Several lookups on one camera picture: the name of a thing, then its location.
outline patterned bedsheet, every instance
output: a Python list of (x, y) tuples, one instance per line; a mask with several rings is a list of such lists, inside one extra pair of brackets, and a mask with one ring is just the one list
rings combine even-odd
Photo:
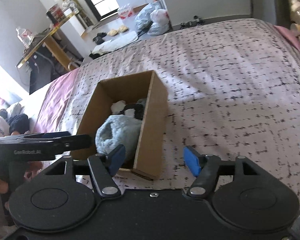
[(169, 92), (163, 171), (157, 181), (114, 177), (121, 188), (190, 186), (182, 149), (192, 145), (224, 160), (245, 155), (300, 199), (300, 54), (273, 26), (226, 21), (100, 57), (80, 68), (58, 130), (76, 134), (98, 81), (150, 69)]

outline blue gripper pad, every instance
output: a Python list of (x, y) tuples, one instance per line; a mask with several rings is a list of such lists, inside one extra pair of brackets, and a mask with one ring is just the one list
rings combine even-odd
[(197, 151), (193, 148), (190, 149), (189, 147), (185, 147), (183, 149), (183, 158), (186, 165), (190, 169), (192, 175), (198, 177), (202, 168), (199, 164), (199, 159), (198, 156), (196, 156), (196, 154), (198, 155)]
[(126, 148), (123, 145), (117, 146), (112, 152), (109, 153), (111, 163), (108, 166), (108, 172), (113, 177), (122, 166), (126, 157)]

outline pink cloth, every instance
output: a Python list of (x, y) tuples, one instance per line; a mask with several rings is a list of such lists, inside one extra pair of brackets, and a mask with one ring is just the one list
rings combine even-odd
[(300, 52), (300, 42), (292, 31), (282, 26), (275, 26), (275, 28), (277, 28), (281, 35), (285, 37), (286, 40), (290, 41), (290, 43)]
[(78, 68), (54, 80), (44, 98), (37, 122), (36, 132), (55, 132), (68, 103)]

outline plastic bag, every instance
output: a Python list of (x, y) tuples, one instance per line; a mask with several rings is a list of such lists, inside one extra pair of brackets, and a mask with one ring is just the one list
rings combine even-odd
[(150, 19), (154, 23), (158, 23), (161, 26), (169, 24), (169, 18), (167, 11), (164, 9), (155, 9), (151, 14), (150, 14)]
[(152, 20), (150, 18), (150, 14), (156, 10), (161, 9), (161, 4), (159, 1), (151, 2), (148, 5), (146, 5), (136, 16), (135, 23), (136, 28), (141, 31), (147, 27), (149, 27), (152, 23)]
[(21, 27), (16, 28), (17, 36), (26, 48), (29, 48), (34, 36), (31, 31)]
[(150, 18), (153, 21), (148, 34), (149, 35), (161, 35), (170, 29), (169, 17), (167, 11), (164, 9), (156, 9), (150, 14)]
[(118, 9), (120, 19), (124, 20), (134, 15), (133, 9), (130, 4), (126, 4)]
[(164, 34), (169, 29), (170, 29), (169, 24), (161, 26), (159, 23), (153, 23), (148, 31), (148, 34), (158, 36)]

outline open cardboard box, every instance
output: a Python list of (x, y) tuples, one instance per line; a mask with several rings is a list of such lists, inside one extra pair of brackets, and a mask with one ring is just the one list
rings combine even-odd
[[(162, 140), (167, 115), (168, 92), (154, 70), (105, 79), (98, 83), (83, 115), (77, 134), (95, 138), (98, 128), (112, 114), (111, 106), (120, 100), (135, 104), (147, 98), (141, 132), (134, 160), (124, 164), (118, 174), (133, 172), (146, 179), (157, 179), (161, 172)], [(84, 160), (96, 154), (89, 149), (71, 151), (74, 159)]]

